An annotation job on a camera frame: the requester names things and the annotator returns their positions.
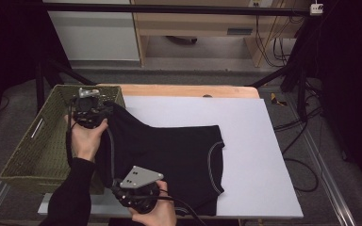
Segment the floor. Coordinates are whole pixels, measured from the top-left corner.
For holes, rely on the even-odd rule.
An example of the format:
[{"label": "floor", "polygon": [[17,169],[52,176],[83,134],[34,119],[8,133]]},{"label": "floor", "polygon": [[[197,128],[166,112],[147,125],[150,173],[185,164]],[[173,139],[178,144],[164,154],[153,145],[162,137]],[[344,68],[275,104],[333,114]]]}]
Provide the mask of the floor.
[{"label": "floor", "polygon": [[[283,50],[287,55],[293,47],[294,40],[284,40],[283,43]],[[280,55],[279,45],[275,48],[275,52]],[[144,67],[111,65],[104,69],[86,70],[80,66],[77,70],[98,83],[232,86],[252,84],[277,70],[266,62],[262,67],[255,68],[245,43],[240,38],[198,38],[198,41],[192,44],[188,40],[172,37],[152,37],[147,53]],[[283,65],[282,60],[276,59],[272,49],[267,53],[273,64]],[[68,83],[73,82],[66,76],[63,78]],[[274,127],[296,120],[296,94],[281,92],[279,84],[282,80],[282,77],[276,78],[259,89],[260,98],[266,103]],[[309,83],[315,87],[321,86],[321,81],[315,79]],[[9,89],[5,93],[3,104],[6,102],[8,105],[0,111],[0,170],[28,124],[34,119],[35,83],[29,81]],[[307,112],[313,110],[316,112],[319,106],[320,103],[315,96],[307,99]],[[298,124],[292,129],[275,133],[281,150],[285,150],[300,134],[303,126]],[[342,160],[340,148],[326,117],[317,114],[311,118],[306,130],[290,147],[285,157],[304,162],[320,178],[319,185],[314,191],[299,191],[315,187],[316,179],[307,167],[294,161],[286,162],[292,183],[298,187],[296,194],[304,211],[304,217],[293,220],[268,219],[263,222],[245,219],[241,222],[242,225],[362,225],[362,174],[357,165]],[[331,184],[327,172],[332,176]],[[0,225],[12,225],[13,222],[8,220],[16,220],[16,225],[35,225],[35,222],[43,218],[35,212],[41,199],[40,194],[24,193],[12,187],[0,207]],[[352,217],[353,220],[348,220],[346,217]],[[106,219],[93,218],[91,221],[106,222]]]}]

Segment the woven basket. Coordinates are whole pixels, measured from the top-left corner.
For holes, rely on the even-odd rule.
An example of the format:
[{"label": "woven basket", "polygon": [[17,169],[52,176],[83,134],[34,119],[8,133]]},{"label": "woven basket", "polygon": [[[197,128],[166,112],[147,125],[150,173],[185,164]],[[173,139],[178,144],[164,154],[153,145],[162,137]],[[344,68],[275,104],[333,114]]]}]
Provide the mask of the woven basket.
[{"label": "woven basket", "polygon": [[[113,101],[125,107],[120,87],[55,86],[2,170],[0,180],[21,190],[38,193],[52,193],[63,183],[70,171],[65,145],[67,123],[63,116],[80,88],[99,89],[99,105],[103,101]],[[103,192],[104,186],[95,173],[90,193]]]}]

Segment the person's left hand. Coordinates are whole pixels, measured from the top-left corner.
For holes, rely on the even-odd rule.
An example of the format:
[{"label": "person's left hand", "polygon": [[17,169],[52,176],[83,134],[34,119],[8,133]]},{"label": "person's left hand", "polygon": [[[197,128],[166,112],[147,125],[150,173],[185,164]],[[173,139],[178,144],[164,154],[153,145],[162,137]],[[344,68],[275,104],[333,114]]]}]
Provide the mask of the person's left hand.
[{"label": "person's left hand", "polygon": [[[65,116],[64,120],[68,122],[68,116]],[[73,126],[72,148],[75,156],[93,162],[101,142],[101,135],[108,127],[107,119],[104,119],[102,123],[94,129],[87,129],[75,123],[73,118],[71,125]]]}]

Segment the white connector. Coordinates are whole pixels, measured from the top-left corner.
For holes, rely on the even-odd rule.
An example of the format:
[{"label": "white connector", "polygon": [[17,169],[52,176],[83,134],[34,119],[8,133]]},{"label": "white connector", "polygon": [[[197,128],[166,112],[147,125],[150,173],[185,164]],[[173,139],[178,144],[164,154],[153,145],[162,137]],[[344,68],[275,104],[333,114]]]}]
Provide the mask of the white connector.
[{"label": "white connector", "polygon": [[311,4],[310,6],[310,15],[311,16],[320,16],[322,15],[322,9],[324,8],[324,4]]}]

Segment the horizontal black pole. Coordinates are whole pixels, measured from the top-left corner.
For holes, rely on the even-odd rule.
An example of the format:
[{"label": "horizontal black pole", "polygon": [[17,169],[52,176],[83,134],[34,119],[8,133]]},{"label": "horizontal black pole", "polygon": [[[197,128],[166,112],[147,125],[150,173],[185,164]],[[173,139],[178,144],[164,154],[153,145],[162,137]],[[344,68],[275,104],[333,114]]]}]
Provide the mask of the horizontal black pole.
[{"label": "horizontal black pole", "polygon": [[310,16],[308,9],[297,8],[237,8],[210,6],[166,6],[166,5],[126,5],[126,4],[78,4],[78,3],[21,3],[22,7],[45,8],[48,11],[84,12],[144,12],[183,14],[222,14],[259,16]]}]

